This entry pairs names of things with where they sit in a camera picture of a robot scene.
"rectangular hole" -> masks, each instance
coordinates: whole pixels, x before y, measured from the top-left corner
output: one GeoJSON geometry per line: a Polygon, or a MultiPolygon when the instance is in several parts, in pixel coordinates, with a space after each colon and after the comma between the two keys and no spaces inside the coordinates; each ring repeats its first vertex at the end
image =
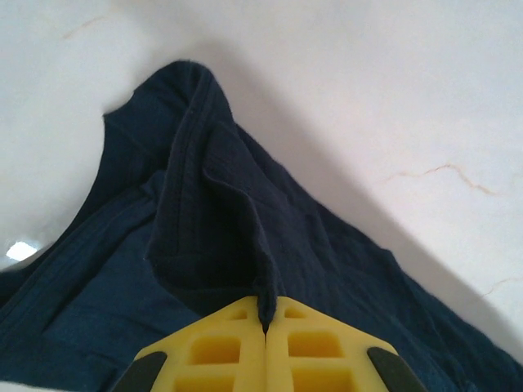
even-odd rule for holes
{"type": "Polygon", "coordinates": [[[236,310],[236,312],[233,313],[229,317],[229,320],[245,320],[246,318],[247,318],[247,310],[240,309],[240,310],[236,310]]]}
{"type": "Polygon", "coordinates": [[[340,358],[342,347],[329,331],[300,331],[288,335],[289,357],[340,358]]]}
{"type": "Polygon", "coordinates": [[[191,365],[238,363],[241,341],[232,336],[204,336],[190,347],[191,365]]]}
{"type": "Polygon", "coordinates": [[[305,315],[294,308],[287,308],[285,310],[285,318],[287,319],[304,319],[305,315]]]}
{"type": "Polygon", "coordinates": [[[179,377],[174,392],[233,392],[233,376],[179,377]]]}
{"type": "Polygon", "coordinates": [[[355,392],[349,369],[296,368],[293,372],[294,392],[355,392]]]}

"white wall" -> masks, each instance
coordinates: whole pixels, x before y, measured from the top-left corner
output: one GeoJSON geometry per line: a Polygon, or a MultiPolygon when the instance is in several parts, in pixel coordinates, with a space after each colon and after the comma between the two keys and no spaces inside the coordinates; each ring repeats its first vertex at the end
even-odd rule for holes
{"type": "Polygon", "coordinates": [[[189,57],[313,195],[523,361],[520,2],[26,0],[0,18],[1,254],[56,240],[102,113],[189,57]]]}

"dark blue fabric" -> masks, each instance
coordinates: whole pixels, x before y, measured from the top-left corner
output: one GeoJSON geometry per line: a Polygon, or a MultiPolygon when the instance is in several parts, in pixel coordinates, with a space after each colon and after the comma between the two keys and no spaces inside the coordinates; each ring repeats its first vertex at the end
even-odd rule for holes
{"type": "Polygon", "coordinates": [[[141,347],[253,294],[266,326],[290,296],[389,341],[431,391],[523,390],[509,355],[300,188],[190,62],[105,116],[77,218],[0,275],[0,378],[107,390],[141,347]]]}

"navy blue cloth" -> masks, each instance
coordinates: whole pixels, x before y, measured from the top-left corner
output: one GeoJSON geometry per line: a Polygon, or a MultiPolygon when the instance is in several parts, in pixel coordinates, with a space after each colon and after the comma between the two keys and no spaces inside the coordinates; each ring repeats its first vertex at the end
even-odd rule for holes
{"type": "Polygon", "coordinates": [[[0,275],[0,379],[107,390],[141,347],[247,295],[265,327],[290,296],[390,342],[430,391],[523,390],[520,365],[311,198],[183,61],[105,116],[73,224],[0,275]]]}

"crack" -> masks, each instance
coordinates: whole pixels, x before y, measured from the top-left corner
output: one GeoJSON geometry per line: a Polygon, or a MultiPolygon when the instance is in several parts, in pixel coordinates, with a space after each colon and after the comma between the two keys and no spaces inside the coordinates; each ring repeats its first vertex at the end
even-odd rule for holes
{"type": "Polygon", "coordinates": [[[70,39],[72,38],[78,31],[80,31],[81,29],[85,29],[86,27],[89,27],[90,25],[92,25],[93,23],[96,23],[100,20],[103,20],[105,19],[105,16],[97,16],[96,18],[93,18],[93,19],[90,19],[88,20],[87,22],[84,22],[82,23],[81,25],[79,25],[79,27],[75,28],[75,29],[72,29],[71,31],[69,31],[68,33],[65,33],[62,38],[63,39],[70,39]]]}
{"type": "Polygon", "coordinates": [[[481,294],[476,301],[480,300],[481,298],[485,298],[486,296],[488,296],[489,294],[492,294],[492,292],[494,290],[496,290],[497,288],[499,288],[500,286],[504,285],[505,283],[508,283],[508,282],[523,282],[523,276],[522,277],[519,277],[519,278],[506,278],[506,279],[503,279],[503,280],[500,280],[499,282],[496,282],[492,285],[492,287],[490,288],[490,290],[488,290],[485,294],[481,294]]]}
{"type": "Polygon", "coordinates": [[[446,170],[452,170],[453,172],[458,174],[458,176],[461,179],[461,181],[463,181],[469,188],[472,188],[472,189],[475,189],[475,190],[479,190],[483,194],[488,194],[489,196],[497,196],[497,195],[499,195],[497,192],[494,192],[493,190],[488,189],[487,187],[485,187],[485,186],[483,186],[481,184],[477,184],[477,183],[473,182],[471,179],[469,179],[467,177],[467,175],[463,172],[461,167],[456,166],[453,163],[446,163],[445,165],[434,167],[434,168],[429,169],[429,170],[427,170],[427,171],[425,171],[423,173],[412,173],[412,172],[409,172],[409,171],[401,171],[399,173],[393,174],[392,176],[386,178],[384,182],[388,182],[390,180],[394,180],[396,177],[419,178],[419,177],[423,177],[423,176],[425,176],[427,174],[436,173],[436,172],[439,172],[440,170],[445,170],[445,169],[446,170]]]}

